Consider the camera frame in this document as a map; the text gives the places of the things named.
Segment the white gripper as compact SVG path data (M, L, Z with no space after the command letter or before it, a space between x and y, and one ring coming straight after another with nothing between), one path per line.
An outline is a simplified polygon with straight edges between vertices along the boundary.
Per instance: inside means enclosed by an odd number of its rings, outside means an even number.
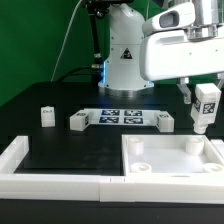
M177 79L185 104L191 103L190 76L217 74L217 88L224 85L224 27L218 36L203 41L189 41L183 30L158 32L140 46L140 75L148 81Z

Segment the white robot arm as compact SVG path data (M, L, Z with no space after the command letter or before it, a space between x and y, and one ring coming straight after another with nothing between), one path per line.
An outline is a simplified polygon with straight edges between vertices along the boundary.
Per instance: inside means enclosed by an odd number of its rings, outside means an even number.
M216 73L224 84L224 0L162 0L162 6L150 19L126 4L109 8L101 92L136 97L156 81L176 79L189 104L190 77Z

